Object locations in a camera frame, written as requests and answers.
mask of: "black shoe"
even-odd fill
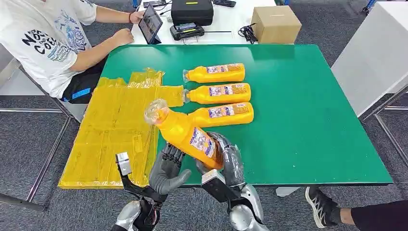
[[[313,218],[316,225],[323,229],[328,226],[337,225],[330,220],[333,208],[337,206],[331,198],[322,193],[318,188],[307,187],[305,191],[307,202],[313,209]]]

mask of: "green table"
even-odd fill
[[[132,45],[109,55],[102,77],[128,81],[146,67],[163,70],[163,85],[185,84],[183,69],[244,63],[255,118],[251,124],[207,128],[241,150],[254,185],[389,184],[392,179],[316,45]],[[190,113],[188,103],[175,111]],[[160,136],[158,149],[165,141]],[[200,185],[194,160],[182,168]]]

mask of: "gray carpet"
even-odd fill
[[[296,43],[318,44],[331,65],[347,44],[364,15],[364,0],[294,0],[291,7],[302,22]],[[111,8],[130,10],[128,0],[102,3]],[[123,25],[94,24],[85,28],[90,42],[98,44]],[[396,102],[408,105],[408,97]],[[54,107],[44,97],[0,97],[0,107]],[[408,152],[408,115],[385,112],[383,118]],[[25,198],[41,168],[54,138],[64,122],[62,115],[0,114],[0,193]],[[323,187],[341,206],[364,206],[408,199],[408,168],[374,118],[364,125],[395,184],[366,187]],[[69,156],[78,124],[71,122],[50,169],[35,197],[46,204],[47,212],[34,212],[0,204],[0,226],[4,231],[90,231],[109,230],[122,207],[133,199],[123,190],[61,190],[56,187]],[[275,196],[275,188],[258,188],[265,221],[271,230],[316,231],[304,189],[288,197]],[[177,189],[163,206],[159,231],[231,230],[226,205],[216,202],[202,189]],[[341,225],[336,231],[354,231]]]

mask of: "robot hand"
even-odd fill
[[[157,157],[149,176],[150,186],[159,194],[168,194],[171,190],[184,184],[191,175],[186,169],[180,175],[181,161],[186,154],[166,143]]]
[[[149,186],[144,188],[134,185],[128,179],[130,173],[129,159],[127,154],[125,157],[121,155],[123,154],[116,155],[116,158],[123,186],[126,191],[137,196],[139,200],[129,202],[122,209],[112,230],[131,231],[133,225],[139,231],[154,230],[160,219],[162,203],[166,200],[168,193],[184,184],[191,175],[189,169],[184,170],[179,175],[181,161],[185,153],[166,143],[151,169]]]
[[[224,192],[228,201],[228,214],[231,226],[238,231],[268,231],[263,224],[264,213],[256,189],[245,182],[243,174],[243,164],[240,150],[236,145],[232,145],[223,135],[215,132],[208,132],[217,144],[217,150],[222,153],[224,169],[222,176],[228,189],[220,186],[217,189],[208,190],[213,192]],[[202,173],[205,172],[202,164],[197,162],[197,167]]]

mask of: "plastic bottle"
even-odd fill
[[[251,99],[251,87],[247,83],[201,86],[195,90],[184,90],[183,101],[201,104],[240,103]]]
[[[190,118],[170,110],[163,99],[153,101],[144,113],[146,122],[156,125],[163,138],[210,169],[222,169],[222,154],[215,141]]]
[[[254,120],[251,103],[234,103],[218,107],[199,108],[188,114],[190,120],[201,128],[248,124]]]
[[[228,64],[209,67],[199,66],[194,70],[183,71],[184,82],[241,82],[244,78],[245,67],[243,64]]]

